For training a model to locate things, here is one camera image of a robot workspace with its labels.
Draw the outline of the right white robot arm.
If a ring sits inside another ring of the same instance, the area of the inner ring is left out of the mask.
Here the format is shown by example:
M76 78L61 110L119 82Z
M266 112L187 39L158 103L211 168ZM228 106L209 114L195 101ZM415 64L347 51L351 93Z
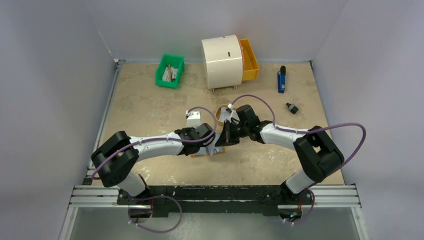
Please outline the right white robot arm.
M233 110L224 121L222 132L215 142L217 147L233 146L241 138L294 150L301 169L281 185L280 196L288 204L300 198L301 191L320 183L344 163L344 156L321 127L296 130L283 128L270 120L260 120L253 108L246 104Z

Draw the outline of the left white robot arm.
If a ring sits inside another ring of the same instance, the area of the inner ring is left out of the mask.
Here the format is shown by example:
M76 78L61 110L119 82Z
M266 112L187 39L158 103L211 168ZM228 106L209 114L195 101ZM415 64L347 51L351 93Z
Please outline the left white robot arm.
M117 186L138 205L149 199L144 178L132 172L137 162L161 156L189 156L210 145L215 131L208 123L184 127L168 134L150 137L129 136L125 131L114 133L90 156L95 166L94 180L104 187Z

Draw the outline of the orange card holder wallet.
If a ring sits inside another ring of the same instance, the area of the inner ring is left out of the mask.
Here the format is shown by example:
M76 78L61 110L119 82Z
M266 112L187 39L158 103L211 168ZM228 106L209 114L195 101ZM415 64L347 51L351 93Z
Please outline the orange card holder wallet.
M206 147L201 147L199 151L190 155L191 158L195 157L204 157L204 156L214 156L217 154L225 153L224 146L216 146L217 139L214 139Z

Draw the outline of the orange oval tray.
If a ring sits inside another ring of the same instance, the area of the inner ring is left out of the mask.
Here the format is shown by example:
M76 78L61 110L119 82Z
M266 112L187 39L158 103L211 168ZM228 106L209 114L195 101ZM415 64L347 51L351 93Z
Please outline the orange oval tray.
M234 107L231 103L220 105L215 112L217 123L220 126L223 126L225 121L231 121L232 112L236 111L236 109L237 108Z

